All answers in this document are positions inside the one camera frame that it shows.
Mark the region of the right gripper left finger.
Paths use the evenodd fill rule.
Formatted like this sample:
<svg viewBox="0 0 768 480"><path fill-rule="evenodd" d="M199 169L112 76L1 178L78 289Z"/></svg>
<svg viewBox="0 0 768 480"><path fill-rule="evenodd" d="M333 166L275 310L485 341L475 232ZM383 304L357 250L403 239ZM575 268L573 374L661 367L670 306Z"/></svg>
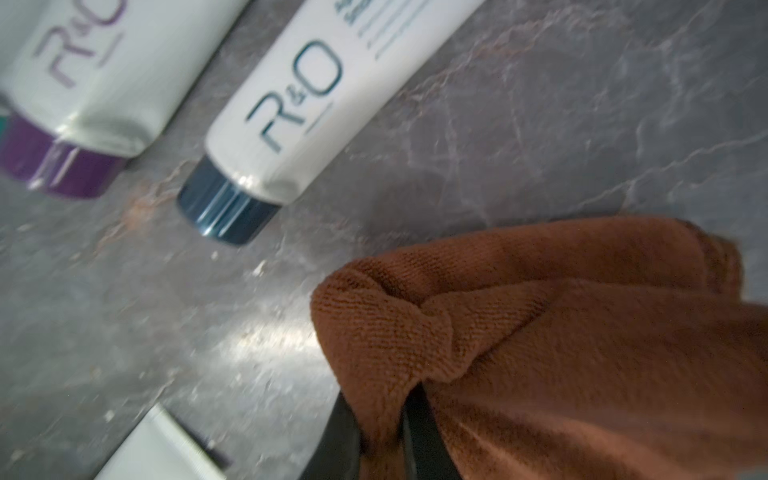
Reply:
<svg viewBox="0 0 768 480"><path fill-rule="evenodd" d="M317 448L299 480L358 480L361 431L344 396L339 393Z"/></svg>

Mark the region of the dark cap toothpaste tube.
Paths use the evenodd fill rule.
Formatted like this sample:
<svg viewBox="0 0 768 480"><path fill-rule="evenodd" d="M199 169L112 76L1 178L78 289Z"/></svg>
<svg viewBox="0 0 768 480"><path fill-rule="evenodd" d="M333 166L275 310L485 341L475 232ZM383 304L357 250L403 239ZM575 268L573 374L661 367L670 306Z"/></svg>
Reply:
<svg viewBox="0 0 768 480"><path fill-rule="evenodd" d="M477 10L475 1L304 2L210 126L181 188L203 236L251 241Z"/></svg>

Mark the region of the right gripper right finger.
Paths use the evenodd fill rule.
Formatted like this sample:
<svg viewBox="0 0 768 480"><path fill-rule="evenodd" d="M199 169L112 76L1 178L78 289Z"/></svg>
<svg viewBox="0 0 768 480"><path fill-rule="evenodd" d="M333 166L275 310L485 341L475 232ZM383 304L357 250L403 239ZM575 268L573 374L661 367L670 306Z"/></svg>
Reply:
<svg viewBox="0 0 768 480"><path fill-rule="evenodd" d="M402 415L405 474L408 480L461 480L439 432L422 385L408 395Z"/></svg>

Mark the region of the brown microfiber cloth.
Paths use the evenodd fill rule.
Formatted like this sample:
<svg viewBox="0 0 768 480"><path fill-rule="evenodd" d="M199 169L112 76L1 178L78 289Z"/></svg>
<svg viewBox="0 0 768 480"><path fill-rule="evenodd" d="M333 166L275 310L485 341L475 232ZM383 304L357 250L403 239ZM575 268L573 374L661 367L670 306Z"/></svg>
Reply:
<svg viewBox="0 0 768 480"><path fill-rule="evenodd" d="M767 464L767 309L742 288L731 241L605 217L353 261L311 317L365 479L404 477L417 386L465 479L733 479Z"/></svg>

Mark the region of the purple cap toothpaste tube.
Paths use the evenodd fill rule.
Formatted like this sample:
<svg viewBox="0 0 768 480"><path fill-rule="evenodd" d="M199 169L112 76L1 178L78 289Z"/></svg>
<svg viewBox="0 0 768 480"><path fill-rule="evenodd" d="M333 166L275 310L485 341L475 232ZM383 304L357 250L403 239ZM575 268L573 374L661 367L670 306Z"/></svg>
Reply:
<svg viewBox="0 0 768 480"><path fill-rule="evenodd" d="M101 196L163 132L242 1L54 1L10 79L1 166L29 189Z"/></svg>

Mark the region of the teal cap toothpaste tube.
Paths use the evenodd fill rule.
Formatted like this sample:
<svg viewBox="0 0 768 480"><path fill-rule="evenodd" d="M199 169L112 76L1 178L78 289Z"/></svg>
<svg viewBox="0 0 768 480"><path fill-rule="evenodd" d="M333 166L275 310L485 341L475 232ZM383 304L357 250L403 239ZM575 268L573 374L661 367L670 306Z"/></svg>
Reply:
<svg viewBox="0 0 768 480"><path fill-rule="evenodd" d="M8 120L11 115L11 108L8 100L4 97L0 98L0 135L3 135L7 127Z"/></svg>
<svg viewBox="0 0 768 480"><path fill-rule="evenodd" d="M226 475L161 405L154 405L95 480L225 480Z"/></svg>

